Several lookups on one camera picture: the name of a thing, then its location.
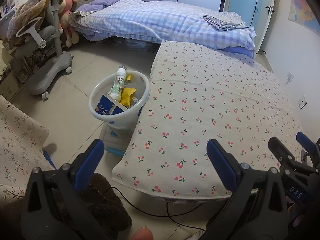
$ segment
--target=floral print cloth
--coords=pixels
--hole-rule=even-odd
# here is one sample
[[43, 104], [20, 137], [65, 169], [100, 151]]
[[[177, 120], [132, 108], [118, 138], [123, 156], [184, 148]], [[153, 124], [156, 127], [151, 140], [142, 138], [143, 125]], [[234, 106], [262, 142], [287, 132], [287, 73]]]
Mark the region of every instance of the floral print cloth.
[[215, 199], [230, 195], [207, 154], [217, 139], [239, 163], [279, 168], [268, 149], [277, 136], [299, 160], [301, 131], [288, 94], [273, 73], [247, 56], [163, 41], [151, 94], [113, 179], [154, 196]]
[[31, 170], [52, 170], [42, 146], [49, 130], [0, 96], [0, 207], [24, 196]]

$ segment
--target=finger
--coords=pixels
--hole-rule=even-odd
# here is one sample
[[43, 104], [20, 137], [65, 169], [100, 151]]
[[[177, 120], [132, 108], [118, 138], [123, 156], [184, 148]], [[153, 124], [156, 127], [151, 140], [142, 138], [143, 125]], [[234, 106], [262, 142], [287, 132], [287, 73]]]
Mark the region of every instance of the finger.
[[139, 228], [130, 240], [153, 240], [152, 232], [146, 227]]

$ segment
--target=white trash bin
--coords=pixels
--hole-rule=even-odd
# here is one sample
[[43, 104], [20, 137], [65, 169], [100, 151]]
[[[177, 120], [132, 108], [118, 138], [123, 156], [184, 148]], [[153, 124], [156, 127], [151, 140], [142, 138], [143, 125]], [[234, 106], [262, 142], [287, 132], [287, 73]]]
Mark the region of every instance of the white trash bin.
[[128, 83], [128, 88], [136, 88], [135, 97], [139, 100], [133, 107], [119, 114], [102, 115], [95, 111], [103, 94], [110, 91], [116, 74], [103, 79], [91, 92], [89, 96], [89, 109], [91, 114], [108, 124], [111, 129], [121, 138], [131, 138], [138, 122], [140, 109], [148, 101], [150, 95], [150, 83], [148, 78], [137, 71], [127, 70], [127, 75], [132, 75], [132, 80]]

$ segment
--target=folded fabric stack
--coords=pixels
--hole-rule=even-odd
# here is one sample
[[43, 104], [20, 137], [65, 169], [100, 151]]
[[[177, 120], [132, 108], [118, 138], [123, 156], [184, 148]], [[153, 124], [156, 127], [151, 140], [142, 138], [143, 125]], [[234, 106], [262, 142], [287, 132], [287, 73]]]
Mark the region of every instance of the folded fabric stack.
[[241, 16], [235, 12], [214, 12], [214, 15], [204, 15], [202, 19], [219, 31], [248, 28]]

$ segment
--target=electrical socket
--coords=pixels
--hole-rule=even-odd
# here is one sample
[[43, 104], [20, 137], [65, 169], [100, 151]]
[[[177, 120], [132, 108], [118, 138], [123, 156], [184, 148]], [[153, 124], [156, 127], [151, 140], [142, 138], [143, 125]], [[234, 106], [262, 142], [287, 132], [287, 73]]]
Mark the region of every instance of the electrical socket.
[[300, 98], [298, 104], [299, 104], [300, 109], [302, 109], [307, 104], [306, 98], [304, 96], [302, 96], [302, 98]]

